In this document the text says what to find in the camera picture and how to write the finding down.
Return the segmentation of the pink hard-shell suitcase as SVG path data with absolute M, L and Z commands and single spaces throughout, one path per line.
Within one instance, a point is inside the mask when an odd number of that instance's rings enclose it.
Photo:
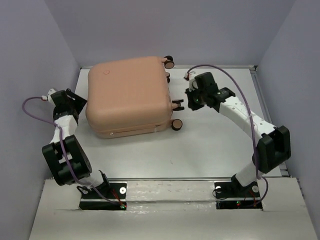
M 120 138 L 167 128 L 179 131 L 183 99 L 170 96 L 169 69 L 172 56 L 144 56 L 94 65 L 88 72 L 85 115 L 91 129 L 101 138 Z

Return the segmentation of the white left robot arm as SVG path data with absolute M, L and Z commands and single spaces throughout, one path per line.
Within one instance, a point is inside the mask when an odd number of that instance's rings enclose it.
M 110 194 L 111 185 L 101 172 L 102 180 L 94 183 L 89 177 L 93 172 L 90 161 L 75 136 L 79 115 L 87 100 L 70 89 L 50 89 L 46 99 L 54 105 L 54 135 L 51 142 L 42 147 L 42 154 L 56 183 L 60 186 L 78 183 L 81 190 L 94 191 L 104 198 Z

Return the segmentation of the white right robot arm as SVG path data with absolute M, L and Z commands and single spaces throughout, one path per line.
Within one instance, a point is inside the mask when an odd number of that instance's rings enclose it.
M 219 88 L 212 73 L 196 75 L 187 72 L 185 94 L 188 107 L 199 110 L 205 106 L 214 109 L 243 130 L 252 140 L 251 162 L 231 177 L 219 193 L 224 198 L 242 196 L 257 180 L 291 157 L 290 131 L 285 126 L 276 127 L 256 115 L 229 88 Z

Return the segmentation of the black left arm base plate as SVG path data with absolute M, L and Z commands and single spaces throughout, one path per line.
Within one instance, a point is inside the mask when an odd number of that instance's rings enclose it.
M 88 211 L 125 211 L 127 209 L 127 182 L 111 181 L 108 188 L 104 183 L 97 187 L 101 197 L 92 188 L 77 186 L 80 192 L 79 208 Z

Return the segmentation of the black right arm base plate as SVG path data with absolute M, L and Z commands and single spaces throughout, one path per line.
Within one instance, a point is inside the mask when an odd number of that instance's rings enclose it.
M 231 186 L 229 181 L 214 183 L 212 195 L 216 200 L 217 210 L 263 209 L 256 181 L 240 191 L 233 190 Z

